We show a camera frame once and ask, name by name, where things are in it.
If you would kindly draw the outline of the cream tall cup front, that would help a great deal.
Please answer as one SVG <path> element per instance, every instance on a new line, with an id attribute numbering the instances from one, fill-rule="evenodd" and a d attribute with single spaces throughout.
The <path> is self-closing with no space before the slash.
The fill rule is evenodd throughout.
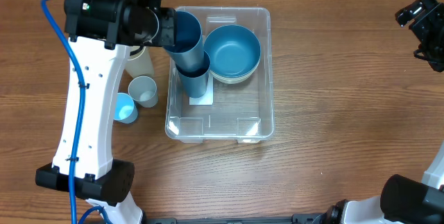
<path id="1" fill-rule="evenodd" d="M 126 63 L 126 72 L 133 78 L 139 76 L 154 77 L 155 71 L 149 54 L 149 48 L 145 46 L 140 51 L 138 51 L 138 49 L 138 46 L 131 47 L 131 52 L 136 51 L 137 53 L 130 55 Z"/>

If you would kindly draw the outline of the dark blue tall cup back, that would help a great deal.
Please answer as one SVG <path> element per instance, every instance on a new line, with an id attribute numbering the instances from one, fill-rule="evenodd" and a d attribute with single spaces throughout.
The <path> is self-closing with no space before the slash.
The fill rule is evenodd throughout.
<path id="1" fill-rule="evenodd" d="M 176 44 L 165 46 L 164 49 L 183 71 L 195 72 L 204 63 L 201 24 L 193 14 L 177 11 L 176 26 Z"/>

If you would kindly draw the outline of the dark blue tall cup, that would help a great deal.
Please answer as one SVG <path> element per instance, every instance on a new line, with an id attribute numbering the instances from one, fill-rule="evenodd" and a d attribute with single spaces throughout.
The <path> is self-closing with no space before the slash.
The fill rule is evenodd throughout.
<path id="1" fill-rule="evenodd" d="M 204 63 L 201 24 L 193 14 L 177 11 L 176 26 L 176 44 L 165 46 L 164 49 L 183 71 L 195 72 Z"/>
<path id="2" fill-rule="evenodd" d="M 193 72 L 184 71 L 179 66 L 176 66 L 176 69 L 188 97 L 199 98 L 206 93 L 210 70 L 210 58 L 206 51 L 204 52 L 204 63 L 200 69 Z"/>

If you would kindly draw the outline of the dark blue tall cup front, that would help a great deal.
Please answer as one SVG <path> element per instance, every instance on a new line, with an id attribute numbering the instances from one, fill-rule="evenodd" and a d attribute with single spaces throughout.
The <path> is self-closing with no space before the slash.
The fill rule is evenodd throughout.
<path id="1" fill-rule="evenodd" d="M 179 66 L 176 66 L 176 69 L 188 97 L 199 98 L 206 93 L 210 70 L 210 58 L 206 51 L 204 52 L 204 63 L 200 69 L 193 72 L 184 71 Z"/>

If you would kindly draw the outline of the dark blue bowl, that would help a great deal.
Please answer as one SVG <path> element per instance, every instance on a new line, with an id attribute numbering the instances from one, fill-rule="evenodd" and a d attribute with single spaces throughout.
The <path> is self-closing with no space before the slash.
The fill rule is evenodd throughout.
<path id="1" fill-rule="evenodd" d="M 225 78 L 240 78 L 259 64 L 262 47 L 248 28 L 236 24 L 213 30 L 204 43 L 210 58 L 210 71 Z"/>

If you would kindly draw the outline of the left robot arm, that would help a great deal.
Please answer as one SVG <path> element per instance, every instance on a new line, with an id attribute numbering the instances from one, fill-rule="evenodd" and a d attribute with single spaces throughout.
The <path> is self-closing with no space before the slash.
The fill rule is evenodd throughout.
<path id="1" fill-rule="evenodd" d="M 130 188 L 135 167 L 112 156 L 112 127 L 121 77 L 134 46 L 173 46 L 177 14 L 162 0 L 65 0 L 65 25 L 49 18 L 70 59 L 62 135 L 38 186 L 69 194 L 71 221 L 82 223 L 86 200 L 105 223 L 145 223 Z"/>

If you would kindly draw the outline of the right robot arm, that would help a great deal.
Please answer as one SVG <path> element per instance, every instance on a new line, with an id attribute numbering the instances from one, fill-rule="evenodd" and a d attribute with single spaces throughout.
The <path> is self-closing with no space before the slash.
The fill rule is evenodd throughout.
<path id="1" fill-rule="evenodd" d="M 420 44 L 413 52 L 436 72 L 443 72 L 443 4 L 437 0 L 415 0 L 395 14 L 396 22 L 408 25 Z M 443 224 L 443 147 L 417 182 L 392 175 L 380 196 L 365 200 L 342 200 L 312 223 Z"/>

